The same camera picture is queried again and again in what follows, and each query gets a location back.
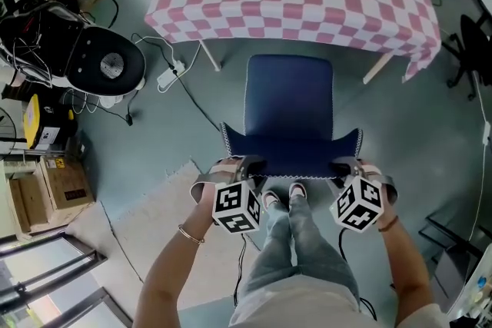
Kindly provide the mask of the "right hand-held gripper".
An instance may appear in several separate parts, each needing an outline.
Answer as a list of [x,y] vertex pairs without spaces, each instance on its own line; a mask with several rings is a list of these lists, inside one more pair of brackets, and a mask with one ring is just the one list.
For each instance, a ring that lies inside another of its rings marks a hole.
[[355,157],[338,157],[329,168],[334,177],[327,185],[334,195],[330,212],[335,222],[349,230],[363,233],[384,212],[381,183],[370,180]]

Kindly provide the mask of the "blue seat grey chair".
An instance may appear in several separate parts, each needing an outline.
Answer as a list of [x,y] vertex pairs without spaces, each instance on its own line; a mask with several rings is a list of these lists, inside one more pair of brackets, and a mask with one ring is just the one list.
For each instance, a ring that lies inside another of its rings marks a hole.
[[334,72],[329,61],[300,55],[254,55],[247,65],[243,130],[221,124],[231,156],[258,155],[262,177],[335,178],[329,164],[357,157],[363,132],[334,138]]

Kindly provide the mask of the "person's right forearm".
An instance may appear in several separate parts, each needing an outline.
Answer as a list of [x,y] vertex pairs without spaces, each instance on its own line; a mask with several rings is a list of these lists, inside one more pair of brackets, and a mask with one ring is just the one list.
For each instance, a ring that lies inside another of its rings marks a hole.
[[398,216],[384,229],[384,239],[397,293],[398,326],[412,313],[434,302],[427,266]]

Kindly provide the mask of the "person's left forearm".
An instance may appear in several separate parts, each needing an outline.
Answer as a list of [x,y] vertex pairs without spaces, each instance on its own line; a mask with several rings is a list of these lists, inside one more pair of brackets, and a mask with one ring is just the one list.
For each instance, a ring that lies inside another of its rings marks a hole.
[[184,224],[153,263],[139,296],[132,328],[180,328],[178,298],[193,267],[199,243],[207,233],[203,227],[186,230]]

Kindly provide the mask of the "black office chair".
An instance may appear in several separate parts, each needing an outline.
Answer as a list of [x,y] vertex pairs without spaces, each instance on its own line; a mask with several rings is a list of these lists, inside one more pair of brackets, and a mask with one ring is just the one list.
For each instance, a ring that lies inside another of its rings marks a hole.
[[458,61],[460,67],[454,79],[447,80],[447,86],[454,88],[463,75],[467,75],[471,86],[471,93],[467,96],[472,101],[477,96],[474,82],[474,72],[477,72],[479,82],[485,86],[492,85],[492,36],[489,38],[480,26],[469,16],[460,17],[461,39],[453,33],[449,39],[457,44],[457,49],[446,42],[442,46],[447,49]]

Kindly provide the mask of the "person's left hand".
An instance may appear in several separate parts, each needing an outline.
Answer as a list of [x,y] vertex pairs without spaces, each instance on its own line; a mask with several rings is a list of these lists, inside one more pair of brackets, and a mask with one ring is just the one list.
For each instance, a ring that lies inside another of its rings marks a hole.
[[230,184],[234,182],[235,173],[238,168],[239,159],[225,158],[215,163],[206,174],[198,176],[190,189],[190,194],[196,202],[191,216],[186,220],[183,227],[193,231],[195,228],[208,228],[214,223],[212,210],[214,206],[214,193],[217,184]]

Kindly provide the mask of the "person's left shoe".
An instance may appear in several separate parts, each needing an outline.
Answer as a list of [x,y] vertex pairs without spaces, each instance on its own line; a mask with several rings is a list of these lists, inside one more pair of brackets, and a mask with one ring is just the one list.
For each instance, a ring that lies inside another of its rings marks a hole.
[[262,194],[261,199],[262,199],[262,203],[264,205],[264,209],[265,210],[268,210],[268,208],[272,204],[276,204],[276,203],[278,203],[280,201],[279,197],[273,191],[265,191]]

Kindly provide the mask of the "person's right shoe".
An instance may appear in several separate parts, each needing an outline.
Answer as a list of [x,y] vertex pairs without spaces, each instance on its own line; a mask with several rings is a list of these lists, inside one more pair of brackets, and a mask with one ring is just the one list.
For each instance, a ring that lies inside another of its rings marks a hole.
[[294,197],[303,197],[304,199],[306,199],[307,191],[302,183],[294,182],[289,187],[288,195],[290,200]]

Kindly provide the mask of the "person's grey jeans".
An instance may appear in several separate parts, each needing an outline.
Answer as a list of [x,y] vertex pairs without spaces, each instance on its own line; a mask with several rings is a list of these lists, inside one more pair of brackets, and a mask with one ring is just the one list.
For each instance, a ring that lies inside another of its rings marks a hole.
[[294,197],[288,207],[279,201],[266,211],[268,234],[239,292],[238,305],[244,306],[253,293],[271,284],[302,276],[344,287],[344,292],[359,305],[354,275],[341,255],[321,236],[307,199]]

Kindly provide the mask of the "beige rug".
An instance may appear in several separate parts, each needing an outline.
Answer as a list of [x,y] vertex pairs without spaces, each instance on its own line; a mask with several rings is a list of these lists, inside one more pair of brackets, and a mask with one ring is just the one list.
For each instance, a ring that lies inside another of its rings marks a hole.
[[[131,318],[151,265],[195,206],[189,189],[197,176],[188,162],[117,220],[97,202],[68,225],[67,234],[108,258],[93,277]],[[258,254],[250,238],[213,226],[178,301],[182,328],[228,328],[238,274],[248,275]]]

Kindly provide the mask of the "person's grey shirt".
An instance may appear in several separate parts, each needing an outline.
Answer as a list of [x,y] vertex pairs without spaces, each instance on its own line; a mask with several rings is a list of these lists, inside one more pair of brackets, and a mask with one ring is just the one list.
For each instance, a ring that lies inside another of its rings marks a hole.
[[[244,306],[238,305],[230,328],[381,328],[344,290],[310,277],[290,277],[253,293]],[[450,322],[433,302],[396,328],[450,328]]]

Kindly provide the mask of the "brown cardboard box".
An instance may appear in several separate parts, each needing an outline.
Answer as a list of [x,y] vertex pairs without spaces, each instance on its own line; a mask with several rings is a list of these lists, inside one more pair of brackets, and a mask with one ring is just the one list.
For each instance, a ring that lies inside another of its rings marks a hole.
[[40,168],[54,210],[85,206],[94,202],[85,170],[78,161],[69,161],[63,157],[42,157]]
[[17,234],[29,235],[55,227],[48,189],[41,176],[31,174],[7,182],[8,205]]

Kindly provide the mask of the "black toolbox with yellow lid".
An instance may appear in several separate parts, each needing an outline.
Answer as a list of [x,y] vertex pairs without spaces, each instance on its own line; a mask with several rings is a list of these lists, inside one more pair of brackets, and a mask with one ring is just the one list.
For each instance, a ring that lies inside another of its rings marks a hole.
[[65,144],[78,129],[73,110],[66,104],[33,94],[23,114],[26,144],[30,149],[41,145]]

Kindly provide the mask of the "black framed glass window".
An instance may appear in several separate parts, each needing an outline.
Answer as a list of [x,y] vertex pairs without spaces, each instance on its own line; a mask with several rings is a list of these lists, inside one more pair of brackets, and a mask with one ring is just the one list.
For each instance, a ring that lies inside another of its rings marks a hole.
[[0,328],[131,328],[93,277],[107,259],[63,231],[0,244]]

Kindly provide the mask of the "black metal frame stand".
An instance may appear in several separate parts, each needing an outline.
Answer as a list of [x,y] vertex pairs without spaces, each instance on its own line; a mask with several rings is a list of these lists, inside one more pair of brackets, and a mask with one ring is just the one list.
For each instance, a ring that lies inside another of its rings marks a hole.
[[[458,300],[484,253],[469,240],[465,240],[436,221],[431,215],[425,220],[426,226],[418,232],[419,235],[439,247],[439,252],[430,259],[433,268],[430,279],[431,289],[437,304],[447,313]],[[443,244],[426,234],[427,228],[446,237],[448,243]]]

